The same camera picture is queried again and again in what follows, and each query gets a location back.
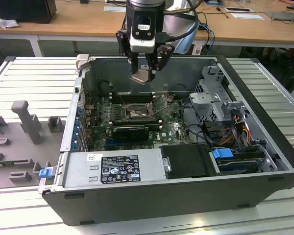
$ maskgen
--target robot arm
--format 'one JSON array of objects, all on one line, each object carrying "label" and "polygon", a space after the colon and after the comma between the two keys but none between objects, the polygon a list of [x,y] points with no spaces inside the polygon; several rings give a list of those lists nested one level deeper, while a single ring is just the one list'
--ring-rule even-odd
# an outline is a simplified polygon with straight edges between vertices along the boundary
[{"label": "robot arm", "polygon": [[[166,45],[168,42],[179,40],[188,36],[197,29],[196,23],[187,33],[172,37],[163,31],[165,15],[181,14],[194,11],[202,0],[194,6],[191,0],[186,0],[190,8],[166,11],[172,6],[173,0],[127,0],[126,2],[126,28],[116,33],[121,52],[131,64],[132,80],[140,84],[151,82],[157,71],[161,71],[174,52],[174,46]],[[145,53],[149,66],[148,71],[138,69],[138,55]]]}]

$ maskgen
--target power supply label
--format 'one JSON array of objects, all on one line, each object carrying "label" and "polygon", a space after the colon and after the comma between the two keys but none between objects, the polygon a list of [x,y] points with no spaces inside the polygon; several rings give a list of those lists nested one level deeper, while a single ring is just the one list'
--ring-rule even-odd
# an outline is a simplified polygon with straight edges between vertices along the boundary
[{"label": "power supply label", "polygon": [[138,155],[101,158],[100,180],[103,184],[140,181]]}]

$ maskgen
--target yellow wire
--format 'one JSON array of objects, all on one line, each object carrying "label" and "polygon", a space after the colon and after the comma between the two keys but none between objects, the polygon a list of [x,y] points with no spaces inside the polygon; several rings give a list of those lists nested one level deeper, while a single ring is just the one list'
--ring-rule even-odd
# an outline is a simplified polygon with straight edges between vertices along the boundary
[{"label": "yellow wire", "polygon": [[232,135],[232,136],[230,136],[228,139],[226,139],[225,141],[223,141],[220,145],[224,145],[224,144],[226,144],[226,143],[228,143],[228,142],[230,142],[232,139],[234,138],[234,136]]}]

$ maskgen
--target blue clip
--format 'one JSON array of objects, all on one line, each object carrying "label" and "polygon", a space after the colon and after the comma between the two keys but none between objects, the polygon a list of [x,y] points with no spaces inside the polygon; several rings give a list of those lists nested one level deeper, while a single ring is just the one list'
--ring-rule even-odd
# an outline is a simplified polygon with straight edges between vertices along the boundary
[{"label": "blue clip", "polygon": [[39,171],[40,179],[50,179],[52,178],[52,169],[42,169]]},{"label": "blue clip", "polygon": [[234,158],[231,149],[229,148],[217,148],[212,151],[215,159],[217,158]]},{"label": "blue clip", "polygon": [[75,125],[75,126],[80,126],[80,125],[81,125],[81,122],[76,120],[76,121],[74,122],[74,125]]}]

